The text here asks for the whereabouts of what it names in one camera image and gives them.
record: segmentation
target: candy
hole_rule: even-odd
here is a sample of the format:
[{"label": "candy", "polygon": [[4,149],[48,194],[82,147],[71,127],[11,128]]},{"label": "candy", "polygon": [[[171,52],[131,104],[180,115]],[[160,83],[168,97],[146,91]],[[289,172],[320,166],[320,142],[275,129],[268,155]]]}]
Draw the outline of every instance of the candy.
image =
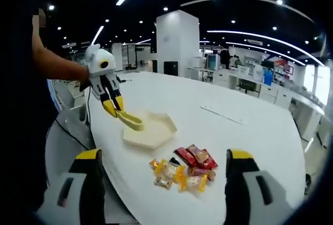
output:
[{"label": "candy", "polygon": [[204,188],[207,183],[208,175],[203,176],[195,176],[195,177],[186,177],[181,176],[180,179],[180,190],[188,190],[195,191],[198,190],[200,192],[204,192]]},{"label": "candy", "polygon": [[199,149],[194,144],[188,147],[187,150],[196,158],[199,164],[202,164],[209,158],[209,154],[207,153],[207,151]]},{"label": "candy", "polygon": [[165,177],[172,179],[174,182],[179,182],[180,177],[183,175],[185,170],[184,165],[176,165],[166,160],[162,160],[161,163],[156,167],[155,174],[157,176],[164,175]]},{"label": "candy", "polygon": [[183,147],[178,148],[177,150],[174,151],[174,153],[177,154],[189,167],[198,166],[195,157],[187,150],[185,150]]},{"label": "candy", "polygon": [[156,169],[157,166],[159,165],[159,162],[157,162],[156,159],[154,159],[154,160],[150,161],[149,165],[152,169]]},{"label": "candy", "polygon": [[166,189],[169,189],[172,185],[172,181],[167,180],[161,176],[157,177],[154,181],[155,185],[165,187]]},{"label": "candy", "polygon": [[175,159],[174,157],[172,157],[169,162],[176,164],[176,165],[180,165],[180,163],[177,161],[177,159]]},{"label": "candy", "polygon": [[208,154],[208,159],[201,164],[201,168],[204,169],[215,169],[218,167],[217,163],[215,160],[212,158],[212,156],[208,153],[206,149],[203,149]]},{"label": "candy", "polygon": [[209,169],[200,169],[197,167],[188,169],[189,176],[202,176],[208,175],[208,180],[214,181],[214,177],[216,176],[215,172]]}]

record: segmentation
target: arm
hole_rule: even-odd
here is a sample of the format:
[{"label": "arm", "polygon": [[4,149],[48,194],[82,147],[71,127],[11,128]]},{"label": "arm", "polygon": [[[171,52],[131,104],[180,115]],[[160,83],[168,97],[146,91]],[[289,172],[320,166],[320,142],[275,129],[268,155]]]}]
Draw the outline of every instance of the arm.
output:
[{"label": "arm", "polygon": [[46,49],[38,35],[39,26],[33,23],[32,52],[37,69],[49,79],[78,80],[84,82],[89,79],[87,67],[66,60]]}]

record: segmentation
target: cable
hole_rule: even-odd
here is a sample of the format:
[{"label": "cable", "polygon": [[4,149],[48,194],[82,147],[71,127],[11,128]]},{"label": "cable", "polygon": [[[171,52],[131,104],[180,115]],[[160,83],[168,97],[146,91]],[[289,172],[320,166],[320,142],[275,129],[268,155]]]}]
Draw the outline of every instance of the cable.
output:
[{"label": "cable", "polygon": [[82,144],[76,137],[74,137],[72,134],[70,134],[69,131],[67,131],[60,123],[59,121],[56,119],[57,124],[61,127],[61,129],[67,134],[69,135],[71,138],[73,138],[76,142],[78,142],[83,148],[85,148],[87,151],[89,150],[84,144]]}]

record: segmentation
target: black ceiling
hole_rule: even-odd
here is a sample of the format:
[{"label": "black ceiling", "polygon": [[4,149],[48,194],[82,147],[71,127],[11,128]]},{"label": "black ceiling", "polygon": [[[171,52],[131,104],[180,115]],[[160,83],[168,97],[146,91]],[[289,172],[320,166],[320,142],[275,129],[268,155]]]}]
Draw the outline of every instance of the black ceiling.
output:
[{"label": "black ceiling", "polygon": [[[152,38],[156,17],[164,14],[163,7],[169,11],[181,9],[200,20],[200,39],[204,37],[216,44],[223,42],[244,43],[244,39],[256,39],[270,44],[269,49],[298,57],[302,53],[277,42],[236,34],[212,34],[207,30],[233,30],[256,33],[289,42],[310,53],[321,49],[323,39],[313,40],[323,34],[323,30],[299,14],[278,6],[254,0],[215,0],[185,7],[180,4],[194,0],[126,0],[116,6],[118,0],[39,0],[40,6],[47,8],[53,4],[55,9],[48,11],[47,33],[49,47],[64,55],[69,52],[61,46],[70,42],[92,41],[101,25],[105,28],[97,39],[103,45],[112,42],[139,42]],[[284,0],[284,3],[300,10],[316,20],[312,0]]]}]

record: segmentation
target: beige tray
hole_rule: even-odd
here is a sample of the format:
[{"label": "beige tray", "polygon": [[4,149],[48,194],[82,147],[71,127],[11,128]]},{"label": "beige tray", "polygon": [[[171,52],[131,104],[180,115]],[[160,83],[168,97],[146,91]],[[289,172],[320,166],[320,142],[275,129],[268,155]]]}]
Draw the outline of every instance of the beige tray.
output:
[{"label": "beige tray", "polygon": [[155,114],[148,111],[137,111],[131,114],[141,118],[145,125],[143,131],[125,127],[124,141],[133,145],[155,149],[169,141],[177,131],[167,114]]}]

